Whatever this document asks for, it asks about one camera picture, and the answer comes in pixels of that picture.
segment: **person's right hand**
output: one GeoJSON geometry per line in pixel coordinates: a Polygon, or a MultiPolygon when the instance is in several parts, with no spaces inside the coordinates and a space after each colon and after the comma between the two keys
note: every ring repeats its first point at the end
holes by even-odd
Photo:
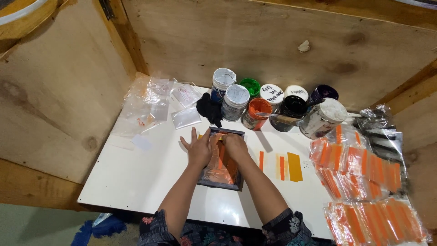
{"type": "Polygon", "coordinates": [[[226,152],[237,163],[244,161],[244,158],[251,158],[247,150],[246,142],[240,135],[229,133],[223,135],[222,139],[226,147],[226,152]]]}

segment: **floor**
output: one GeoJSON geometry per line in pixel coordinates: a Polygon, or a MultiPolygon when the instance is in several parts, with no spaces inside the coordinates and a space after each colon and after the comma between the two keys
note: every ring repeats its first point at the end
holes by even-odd
{"type": "Polygon", "coordinates": [[[83,223],[98,215],[0,204],[0,246],[69,246],[83,223]]]}

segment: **white paint jar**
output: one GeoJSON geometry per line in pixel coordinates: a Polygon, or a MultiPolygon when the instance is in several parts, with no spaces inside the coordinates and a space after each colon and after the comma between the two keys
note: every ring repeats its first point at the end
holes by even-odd
{"type": "Polygon", "coordinates": [[[275,111],[284,100],[284,92],[277,85],[265,84],[261,86],[260,97],[267,100],[272,105],[272,110],[275,111]]]}
{"type": "Polygon", "coordinates": [[[305,101],[308,100],[308,92],[302,87],[298,85],[290,85],[284,91],[285,97],[288,96],[298,96],[305,101]]]}
{"type": "Polygon", "coordinates": [[[225,97],[226,90],[229,86],[235,84],[237,76],[232,70],[227,68],[219,68],[212,76],[211,100],[214,102],[222,102],[225,97]]]}
{"type": "Polygon", "coordinates": [[[337,100],[325,98],[303,118],[300,131],[311,139],[325,136],[347,118],[346,108],[337,100]]]}
{"type": "Polygon", "coordinates": [[[243,114],[249,98],[249,91],[244,86],[239,84],[229,86],[222,103],[223,119],[230,122],[237,121],[243,114]]]}

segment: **yellow rectangle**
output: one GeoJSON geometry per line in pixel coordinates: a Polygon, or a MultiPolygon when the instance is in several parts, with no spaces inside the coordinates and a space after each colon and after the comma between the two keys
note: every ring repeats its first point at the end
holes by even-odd
{"type": "Polygon", "coordinates": [[[294,182],[303,181],[299,156],[293,153],[287,153],[287,159],[288,171],[290,172],[290,180],[294,182]]]}

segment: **white tabletop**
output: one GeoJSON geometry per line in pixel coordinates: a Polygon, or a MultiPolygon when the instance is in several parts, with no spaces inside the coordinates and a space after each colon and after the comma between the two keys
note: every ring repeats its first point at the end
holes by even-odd
{"type": "MultiPolygon", "coordinates": [[[[201,93],[208,91],[197,88],[201,93]]],[[[179,136],[189,140],[191,127],[174,129],[170,113],[178,110],[179,105],[172,100],[168,121],[147,131],[144,138],[152,144],[147,151],[136,147],[130,139],[110,135],[78,202],[155,213],[187,166],[187,153],[179,136]]],[[[203,134],[211,125],[202,117],[202,123],[193,126],[198,134],[203,134]]],[[[309,161],[310,139],[298,127],[282,133],[268,121],[261,132],[245,128],[240,121],[222,121],[222,127],[245,132],[249,152],[256,163],[259,164],[259,152],[264,151],[264,173],[289,207],[303,213],[305,225],[313,236],[332,239],[323,215],[323,207],[331,198],[309,161]],[[278,177],[277,155],[286,158],[287,152],[300,156],[303,181],[281,181],[278,177]]],[[[188,219],[249,228],[262,226],[246,184],[242,192],[197,185],[188,219]]]]}

